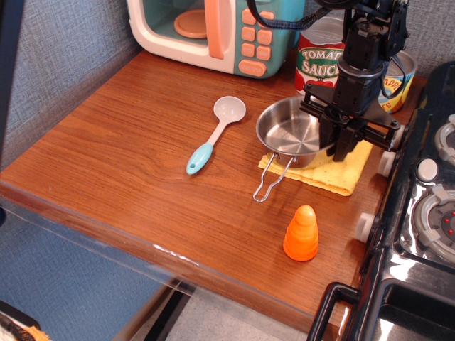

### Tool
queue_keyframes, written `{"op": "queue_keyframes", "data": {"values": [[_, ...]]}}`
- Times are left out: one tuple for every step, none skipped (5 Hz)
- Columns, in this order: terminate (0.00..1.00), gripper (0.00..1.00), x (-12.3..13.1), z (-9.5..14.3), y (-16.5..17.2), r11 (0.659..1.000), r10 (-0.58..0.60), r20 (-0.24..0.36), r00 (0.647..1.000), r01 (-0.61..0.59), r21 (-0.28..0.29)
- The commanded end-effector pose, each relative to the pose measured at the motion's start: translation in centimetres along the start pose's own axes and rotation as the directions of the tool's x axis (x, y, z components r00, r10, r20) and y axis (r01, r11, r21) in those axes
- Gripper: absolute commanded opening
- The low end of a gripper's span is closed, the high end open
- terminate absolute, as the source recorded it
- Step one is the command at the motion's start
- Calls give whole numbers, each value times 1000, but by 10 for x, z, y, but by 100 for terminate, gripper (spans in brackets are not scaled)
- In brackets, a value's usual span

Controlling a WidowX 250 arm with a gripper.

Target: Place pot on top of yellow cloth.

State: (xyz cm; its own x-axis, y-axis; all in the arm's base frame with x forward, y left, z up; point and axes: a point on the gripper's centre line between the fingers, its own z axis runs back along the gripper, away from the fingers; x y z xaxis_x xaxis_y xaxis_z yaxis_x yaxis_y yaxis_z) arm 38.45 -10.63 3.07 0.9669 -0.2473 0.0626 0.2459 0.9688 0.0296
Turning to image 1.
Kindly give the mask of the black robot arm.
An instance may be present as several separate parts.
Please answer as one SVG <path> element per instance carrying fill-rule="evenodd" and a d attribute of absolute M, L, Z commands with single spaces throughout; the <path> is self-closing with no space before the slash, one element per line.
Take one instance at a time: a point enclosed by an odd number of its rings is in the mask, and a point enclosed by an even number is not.
<path fill-rule="evenodd" d="M 362 140 L 390 150 L 400 123 L 379 104 L 390 61 L 408 37 L 407 1 L 320 1 L 342 10 L 345 48 L 335 87 L 307 84 L 301 109 L 319 122 L 319 146 L 343 161 Z"/>

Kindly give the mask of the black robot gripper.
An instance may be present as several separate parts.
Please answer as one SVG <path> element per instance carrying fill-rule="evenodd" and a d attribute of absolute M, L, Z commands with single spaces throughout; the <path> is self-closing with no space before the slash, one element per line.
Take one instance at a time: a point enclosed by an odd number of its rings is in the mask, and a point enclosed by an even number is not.
<path fill-rule="evenodd" d="M 383 149 L 395 146 L 401 124 L 379 105 L 387 63 L 372 70 L 338 65 L 336 86 L 306 84 L 301 108 L 319 121 L 319 146 L 336 142 L 333 160 L 343 161 L 357 143 L 365 140 Z"/>

